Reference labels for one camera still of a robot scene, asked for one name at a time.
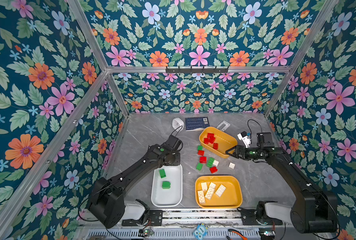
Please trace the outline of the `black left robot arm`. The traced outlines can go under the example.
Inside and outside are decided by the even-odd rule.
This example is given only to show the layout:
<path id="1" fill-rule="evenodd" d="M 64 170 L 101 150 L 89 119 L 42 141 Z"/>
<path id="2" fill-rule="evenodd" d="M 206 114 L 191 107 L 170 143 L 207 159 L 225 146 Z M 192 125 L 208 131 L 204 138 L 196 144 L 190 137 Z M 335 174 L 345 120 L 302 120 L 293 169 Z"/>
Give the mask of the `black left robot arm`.
<path id="1" fill-rule="evenodd" d="M 98 179 L 90 196 L 87 209 L 106 228 L 112 228 L 123 219 L 127 193 L 146 175 L 163 166 L 178 166 L 183 142 L 170 135 L 161 145 L 149 146 L 145 155 L 125 171 L 110 179 Z"/>

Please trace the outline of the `large green lego plate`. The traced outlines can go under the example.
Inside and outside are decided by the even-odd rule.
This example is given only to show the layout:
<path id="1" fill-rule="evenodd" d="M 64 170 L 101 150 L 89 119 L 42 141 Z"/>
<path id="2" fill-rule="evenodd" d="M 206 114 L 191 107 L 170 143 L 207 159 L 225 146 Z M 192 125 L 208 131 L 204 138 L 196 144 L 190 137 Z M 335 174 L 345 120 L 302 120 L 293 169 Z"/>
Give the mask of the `large green lego plate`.
<path id="1" fill-rule="evenodd" d="M 214 166 L 214 161 L 215 161 L 214 158 L 208 158 L 206 166 L 208 168 L 212 168 Z"/>

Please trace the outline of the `green small lego brick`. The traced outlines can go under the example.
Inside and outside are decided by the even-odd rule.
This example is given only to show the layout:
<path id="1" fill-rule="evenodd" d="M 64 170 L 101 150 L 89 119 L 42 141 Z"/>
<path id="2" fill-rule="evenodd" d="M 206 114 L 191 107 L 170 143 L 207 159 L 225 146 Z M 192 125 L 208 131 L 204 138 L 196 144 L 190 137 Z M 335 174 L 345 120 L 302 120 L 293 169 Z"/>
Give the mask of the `green small lego brick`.
<path id="1" fill-rule="evenodd" d="M 201 171 L 201 170 L 203 169 L 203 164 L 198 163 L 197 166 L 196 166 L 196 169 L 197 169 L 198 171 Z"/>

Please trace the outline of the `black hook rail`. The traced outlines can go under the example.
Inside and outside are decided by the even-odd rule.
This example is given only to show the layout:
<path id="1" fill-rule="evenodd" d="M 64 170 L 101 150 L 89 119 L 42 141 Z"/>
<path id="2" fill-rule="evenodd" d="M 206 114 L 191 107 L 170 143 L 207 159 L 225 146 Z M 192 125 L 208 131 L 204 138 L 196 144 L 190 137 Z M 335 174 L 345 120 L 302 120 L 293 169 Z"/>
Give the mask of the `black hook rail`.
<path id="1" fill-rule="evenodd" d="M 229 72 L 229 67 L 166 67 L 165 72 L 169 74 L 223 74 Z"/>

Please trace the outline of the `white wide lego brick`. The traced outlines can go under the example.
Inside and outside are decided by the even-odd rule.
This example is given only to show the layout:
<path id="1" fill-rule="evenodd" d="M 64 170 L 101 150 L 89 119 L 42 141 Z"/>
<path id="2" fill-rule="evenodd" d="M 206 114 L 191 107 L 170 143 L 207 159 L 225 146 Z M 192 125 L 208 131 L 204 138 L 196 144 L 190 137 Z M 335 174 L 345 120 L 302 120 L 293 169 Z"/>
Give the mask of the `white wide lego brick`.
<path id="1" fill-rule="evenodd" d="M 215 194 L 216 194 L 217 196 L 221 197 L 221 196 L 223 195 L 223 193 L 225 192 L 225 190 L 226 190 L 226 187 L 225 187 L 223 184 L 221 184 L 221 185 L 218 187 L 218 189 L 216 190 Z"/>

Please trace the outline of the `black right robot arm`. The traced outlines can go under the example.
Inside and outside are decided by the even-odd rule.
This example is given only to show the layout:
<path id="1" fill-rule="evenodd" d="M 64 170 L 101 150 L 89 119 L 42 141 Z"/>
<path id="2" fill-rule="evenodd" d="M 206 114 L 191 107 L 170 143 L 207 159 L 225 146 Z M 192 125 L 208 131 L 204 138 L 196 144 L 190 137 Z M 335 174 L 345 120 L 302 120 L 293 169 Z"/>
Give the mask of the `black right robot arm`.
<path id="1" fill-rule="evenodd" d="M 301 234 L 333 233 L 340 229 L 337 197 L 312 183 L 280 147 L 275 147 L 271 133 L 257 133 L 257 147 L 249 144 L 226 148 L 236 159 L 259 161 L 272 166 L 292 189 L 296 201 L 285 206 L 273 201 L 260 201 L 255 210 L 259 224 L 287 222 Z"/>

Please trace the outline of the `small white lego brick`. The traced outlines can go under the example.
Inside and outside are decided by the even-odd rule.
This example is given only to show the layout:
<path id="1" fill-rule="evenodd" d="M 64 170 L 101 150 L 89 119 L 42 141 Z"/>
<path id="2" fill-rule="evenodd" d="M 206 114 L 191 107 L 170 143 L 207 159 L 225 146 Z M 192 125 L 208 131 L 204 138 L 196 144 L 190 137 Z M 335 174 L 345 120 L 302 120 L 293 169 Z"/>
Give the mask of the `small white lego brick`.
<path id="1" fill-rule="evenodd" d="M 201 188 L 202 188 L 203 191 L 207 191 L 207 190 L 208 190 L 208 185 L 207 185 L 207 183 L 206 183 L 206 182 L 202 182 L 202 183 L 201 183 Z"/>

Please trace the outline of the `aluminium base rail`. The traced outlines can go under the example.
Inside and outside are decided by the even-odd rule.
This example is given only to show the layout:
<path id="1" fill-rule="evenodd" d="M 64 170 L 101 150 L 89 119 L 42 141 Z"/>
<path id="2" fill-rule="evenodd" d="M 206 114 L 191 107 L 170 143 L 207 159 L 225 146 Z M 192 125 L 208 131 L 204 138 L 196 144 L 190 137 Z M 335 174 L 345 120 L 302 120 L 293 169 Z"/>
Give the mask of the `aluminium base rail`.
<path id="1" fill-rule="evenodd" d="M 254 209 L 202 209 L 202 208 L 167 208 L 151 209 L 149 216 L 142 223 L 140 220 L 121 220 L 118 227 L 145 227 L 150 224 L 153 227 L 188 226 L 204 223 L 208 226 L 257 226 L 271 228 L 282 226 L 279 220 L 256 219 Z"/>

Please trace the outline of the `white plastic bin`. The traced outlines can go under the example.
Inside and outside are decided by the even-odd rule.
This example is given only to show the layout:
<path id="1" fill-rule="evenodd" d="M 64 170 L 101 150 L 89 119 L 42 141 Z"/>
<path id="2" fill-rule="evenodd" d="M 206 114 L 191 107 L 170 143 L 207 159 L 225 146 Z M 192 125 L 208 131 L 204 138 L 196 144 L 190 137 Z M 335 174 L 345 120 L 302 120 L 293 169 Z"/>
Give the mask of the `white plastic bin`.
<path id="1" fill-rule="evenodd" d="M 159 170 L 165 169 L 166 178 L 161 179 Z M 164 190 L 162 182 L 169 181 L 171 188 Z M 158 208 L 172 208 L 178 206 L 183 199 L 183 168 L 178 166 L 163 166 L 154 171 L 151 189 L 151 202 Z"/>

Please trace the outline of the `near yellow plastic bin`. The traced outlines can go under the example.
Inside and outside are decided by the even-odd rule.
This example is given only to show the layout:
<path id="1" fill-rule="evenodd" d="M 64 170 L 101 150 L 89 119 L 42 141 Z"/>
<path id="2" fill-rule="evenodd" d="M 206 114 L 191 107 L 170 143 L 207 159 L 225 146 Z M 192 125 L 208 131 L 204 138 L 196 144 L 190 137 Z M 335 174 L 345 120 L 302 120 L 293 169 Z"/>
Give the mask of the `near yellow plastic bin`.
<path id="1" fill-rule="evenodd" d="M 239 181 L 228 175 L 199 177 L 195 183 L 195 197 L 203 209 L 233 209 L 243 203 Z"/>

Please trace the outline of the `yellow plastic bin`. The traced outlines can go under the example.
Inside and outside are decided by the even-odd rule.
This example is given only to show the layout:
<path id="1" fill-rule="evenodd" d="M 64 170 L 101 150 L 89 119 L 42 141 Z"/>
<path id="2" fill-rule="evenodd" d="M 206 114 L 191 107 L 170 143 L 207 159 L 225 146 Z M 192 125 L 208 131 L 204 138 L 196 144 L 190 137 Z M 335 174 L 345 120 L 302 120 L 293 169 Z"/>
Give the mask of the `yellow plastic bin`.
<path id="1" fill-rule="evenodd" d="M 239 181 L 228 175 L 199 177 L 195 183 L 195 197 L 203 209 L 233 209 L 243 203 Z"/>
<path id="2" fill-rule="evenodd" d="M 213 144 L 204 143 L 204 138 L 207 136 L 207 133 L 215 134 L 215 143 L 219 144 L 218 150 L 213 149 Z M 199 141 L 205 149 L 209 150 L 210 152 L 216 154 L 217 156 L 223 159 L 227 159 L 229 157 L 229 155 L 225 154 L 225 151 L 238 144 L 238 141 L 234 137 L 214 127 L 205 128 L 199 136 Z"/>

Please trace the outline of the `dark blue book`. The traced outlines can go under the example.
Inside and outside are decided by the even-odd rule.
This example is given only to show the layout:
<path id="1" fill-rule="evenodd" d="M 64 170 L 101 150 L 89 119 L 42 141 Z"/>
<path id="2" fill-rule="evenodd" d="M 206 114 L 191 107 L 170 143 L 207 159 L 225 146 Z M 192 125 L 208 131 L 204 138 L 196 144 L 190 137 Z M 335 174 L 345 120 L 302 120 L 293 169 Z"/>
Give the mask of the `dark blue book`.
<path id="1" fill-rule="evenodd" d="M 187 131 L 202 131 L 210 124 L 207 117 L 192 117 L 185 118 L 185 126 Z"/>

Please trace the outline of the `far yellow plastic bin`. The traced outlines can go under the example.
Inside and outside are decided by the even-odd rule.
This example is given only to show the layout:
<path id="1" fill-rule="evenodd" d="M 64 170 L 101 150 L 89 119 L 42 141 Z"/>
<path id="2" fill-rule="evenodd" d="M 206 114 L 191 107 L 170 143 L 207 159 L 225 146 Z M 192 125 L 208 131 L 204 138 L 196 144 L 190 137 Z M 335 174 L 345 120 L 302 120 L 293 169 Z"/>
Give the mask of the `far yellow plastic bin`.
<path id="1" fill-rule="evenodd" d="M 213 149 L 213 144 L 204 143 L 204 138 L 207 136 L 207 133 L 215 134 L 215 143 L 219 144 L 218 150 Z M 223 159 L 227 159 L 229 157 L 229 155 L 225 154 L 225 151 L 238 144 L 238 141 L 234 137 L 214 127 L 205 128 L 199 136 L 199 141 L 205 149 L 209 150 L 210 152 L 216 154 L 217 156 Z"/>

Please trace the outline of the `cream long lego brick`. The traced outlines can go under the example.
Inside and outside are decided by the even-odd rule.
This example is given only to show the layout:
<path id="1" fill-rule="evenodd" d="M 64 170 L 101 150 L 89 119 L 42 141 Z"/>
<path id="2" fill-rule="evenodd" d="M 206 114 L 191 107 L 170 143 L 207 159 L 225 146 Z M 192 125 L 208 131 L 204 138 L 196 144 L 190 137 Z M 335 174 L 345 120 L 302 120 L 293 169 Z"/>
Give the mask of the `cream long lego brick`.
<path id="1" fill-rule="evenodd" d="M 198 200 L 199 200 L 199 204 L 205 204 L 206 203 L 206 198 L 205 198 L 205 194 L 203 190 L 199 190 L 197 191 L 198 194 Z"/>

